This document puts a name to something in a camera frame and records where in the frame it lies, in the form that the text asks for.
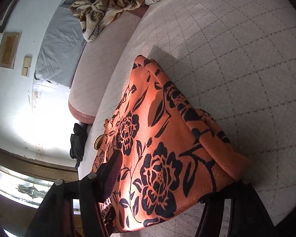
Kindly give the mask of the orange black floral garment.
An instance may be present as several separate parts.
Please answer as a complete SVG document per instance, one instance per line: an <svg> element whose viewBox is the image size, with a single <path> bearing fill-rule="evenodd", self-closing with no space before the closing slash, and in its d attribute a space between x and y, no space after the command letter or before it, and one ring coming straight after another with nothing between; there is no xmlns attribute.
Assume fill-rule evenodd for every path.
<svg viewBox="0 0 296 237"><path fill-rule="evenodd" d="M121 171L102 212L114 209L116 232L167 221L246 172L248 160L204 110L194 108L155 60L137 56L129 83L93 162L122 154Z"/></svg>

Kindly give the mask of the stained glass wooden door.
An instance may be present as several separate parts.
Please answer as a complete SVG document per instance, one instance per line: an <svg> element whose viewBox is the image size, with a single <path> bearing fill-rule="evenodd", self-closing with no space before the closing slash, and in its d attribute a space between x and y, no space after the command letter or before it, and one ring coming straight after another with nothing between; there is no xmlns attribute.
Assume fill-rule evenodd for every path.
<svg viewBox="0 0 296 237"><path fill-rule="evenodd" d="M24 236L36 210L56 179L78 179L71 166L28 159L0 148L0 225Z"/></svg>

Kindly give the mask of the black cloth pile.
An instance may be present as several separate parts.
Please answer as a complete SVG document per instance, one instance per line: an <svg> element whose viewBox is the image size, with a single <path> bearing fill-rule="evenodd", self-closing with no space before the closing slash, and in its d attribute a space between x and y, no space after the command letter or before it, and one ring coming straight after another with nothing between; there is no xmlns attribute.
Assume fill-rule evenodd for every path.
<svg viewBox="0 0 296 237"><path fill-rule="evenodd" d="M75 123L73 128L73 134L70 136L70 152L69 156L71 159L76 160L74 168L77 170L80 163L83 161L85 144L88 138L87 134L87 124L85 123Z"/></svg>

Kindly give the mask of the grey blue cushion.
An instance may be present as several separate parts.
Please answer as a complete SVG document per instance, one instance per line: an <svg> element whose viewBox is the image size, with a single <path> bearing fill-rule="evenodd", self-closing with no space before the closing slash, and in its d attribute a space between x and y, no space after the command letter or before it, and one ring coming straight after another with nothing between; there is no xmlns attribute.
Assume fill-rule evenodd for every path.
<svg viewBox="0 0 296 237"><path fill-rule="evenodd" d="M70 87L86 45L80 22L70 10L76 0L62 0L45 32L34 78Z"/></svg>

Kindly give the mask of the pink quilted bolster pillow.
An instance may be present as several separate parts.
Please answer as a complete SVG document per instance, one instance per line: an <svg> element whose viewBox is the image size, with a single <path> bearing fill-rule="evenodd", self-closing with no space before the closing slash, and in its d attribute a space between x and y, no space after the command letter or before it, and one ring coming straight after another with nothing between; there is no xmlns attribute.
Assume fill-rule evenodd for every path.
<svg viewBox="0 0 296 237"><path fill-rule="evenodd" d="M68 99L69 111L78 121L93 124L117 63L148 8L124 12L85 45Z"/></svg>

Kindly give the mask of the brown floral blanket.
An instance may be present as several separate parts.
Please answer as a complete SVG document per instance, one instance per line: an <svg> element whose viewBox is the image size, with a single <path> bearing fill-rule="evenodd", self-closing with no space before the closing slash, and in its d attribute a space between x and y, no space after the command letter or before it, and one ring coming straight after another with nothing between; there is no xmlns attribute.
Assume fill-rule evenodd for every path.
<svg viewBox="0 0 296 237"><path fill-rule="evenodd" d="M111 22L125 11L136 10L145 0L75 0L70 10L80 21L82 35L93 41Z"/></svg>

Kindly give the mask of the beige wall switch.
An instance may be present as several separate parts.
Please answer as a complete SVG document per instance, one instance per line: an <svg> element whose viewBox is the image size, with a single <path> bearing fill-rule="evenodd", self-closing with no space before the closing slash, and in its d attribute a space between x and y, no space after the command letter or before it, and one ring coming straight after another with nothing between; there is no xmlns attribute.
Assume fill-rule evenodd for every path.
<svg viewBox="0 0 296 237"><path fill-rule="evenodd" d="M31 67L31 62L32 62L32 57L31 56L24 56L23 59L23 64L22 64L22 71L21 71L21 75L22 76L29 76L29 70Z"/></svg>

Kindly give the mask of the wooden wall panel box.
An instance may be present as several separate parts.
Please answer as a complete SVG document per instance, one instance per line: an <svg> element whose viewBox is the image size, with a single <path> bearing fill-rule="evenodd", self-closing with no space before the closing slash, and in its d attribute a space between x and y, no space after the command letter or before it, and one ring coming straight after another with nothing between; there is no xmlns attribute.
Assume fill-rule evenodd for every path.
<svg viewBox="0 0 296 237"><path fill-rule="evenodd" d="M4 32L0 44L0 67L13 69L21 32Z"/></svg>

